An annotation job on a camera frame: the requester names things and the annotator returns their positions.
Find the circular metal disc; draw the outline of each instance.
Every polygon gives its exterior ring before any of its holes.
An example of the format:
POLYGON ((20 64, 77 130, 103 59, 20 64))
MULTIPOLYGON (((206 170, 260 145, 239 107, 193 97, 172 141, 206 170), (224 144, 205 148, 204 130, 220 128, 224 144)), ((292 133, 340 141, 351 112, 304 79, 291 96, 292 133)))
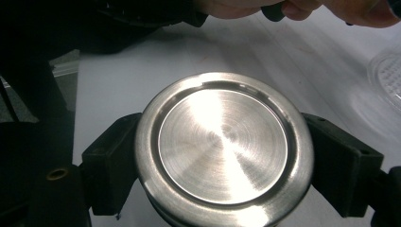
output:
POLYGON ((310 185, 313 154, 302 116, 262 82, 211 73, 157 95, 140 121, 139 178, 174 225, 277 223, 310 185))

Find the human hand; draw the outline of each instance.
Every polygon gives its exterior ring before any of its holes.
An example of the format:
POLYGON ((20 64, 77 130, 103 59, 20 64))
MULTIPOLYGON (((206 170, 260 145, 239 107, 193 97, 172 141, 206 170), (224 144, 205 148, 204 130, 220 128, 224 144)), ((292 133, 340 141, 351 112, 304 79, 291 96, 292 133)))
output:
POLYGON ((353 25, 386 27, 400 21, 392 14, 387 0, 320 1, 337 17, 353 25))
MULTIPOLYGON (((254 14, 260 7, 282 0, 195 0, 203 13, 222 19, 234 19, 254 14)), ((358 26, 386 27, 398 23, 387 0, 286 0, 282 11, 291 20, 304 20, 320 5, 328 7, 337 17, 358 26)))
MULTIPOLYGON (((283 0, 194 0, 197 10, 221 19, 235 19, 254 14, 261 7, 283 0)), ((291 20, 304 20, 321 3, 317 0, 286 0, 282 10, 291 20)))

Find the black cable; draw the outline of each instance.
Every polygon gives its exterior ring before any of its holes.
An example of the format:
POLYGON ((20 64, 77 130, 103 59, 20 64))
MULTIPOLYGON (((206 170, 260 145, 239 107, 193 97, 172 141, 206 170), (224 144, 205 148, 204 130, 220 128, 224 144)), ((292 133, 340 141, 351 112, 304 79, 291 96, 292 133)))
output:
POLYGON ((7 110, 9 111, 9 114, 11 115, 11 118, 15 122, 20 122, 20 119, 18 119, 17 113, 14 111, 14 108, 12 107, 11 101, 9 100, 9 96, 7 95, 6 88, 2 84, 0 85, 0 94, 1 97, 4 100, 4 103, 6 104, 7 110))

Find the black holder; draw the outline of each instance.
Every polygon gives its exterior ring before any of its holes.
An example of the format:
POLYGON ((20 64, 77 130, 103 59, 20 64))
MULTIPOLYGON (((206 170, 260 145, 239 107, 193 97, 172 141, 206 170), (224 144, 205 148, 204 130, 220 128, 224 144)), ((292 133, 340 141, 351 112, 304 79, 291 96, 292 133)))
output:
MULTIPOLYGON (((133 139, 140 116, 115 121, 83 152, 79 168, 61 166, 41 176, 26 226, 90 226, 90 207, 94 215, 118 218, 137 178, 133 139)), ((312 185, 344 218, 363 217, 372 206, 373 227, 400 227, 401 166, 386 174, 381 153, 323 118, 304 117, 315 151, 312 185)))

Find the metal cylinder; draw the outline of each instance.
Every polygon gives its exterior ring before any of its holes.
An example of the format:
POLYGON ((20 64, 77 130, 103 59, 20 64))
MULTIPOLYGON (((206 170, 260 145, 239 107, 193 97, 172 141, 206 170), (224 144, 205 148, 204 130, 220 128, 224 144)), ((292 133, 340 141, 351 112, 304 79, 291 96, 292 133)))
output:
POLYGON ((145 109, 134 145, 141 184, 174 226, 272 226, 310 186, 303 117, 249 77, 209 73, 173 83, 145 109))

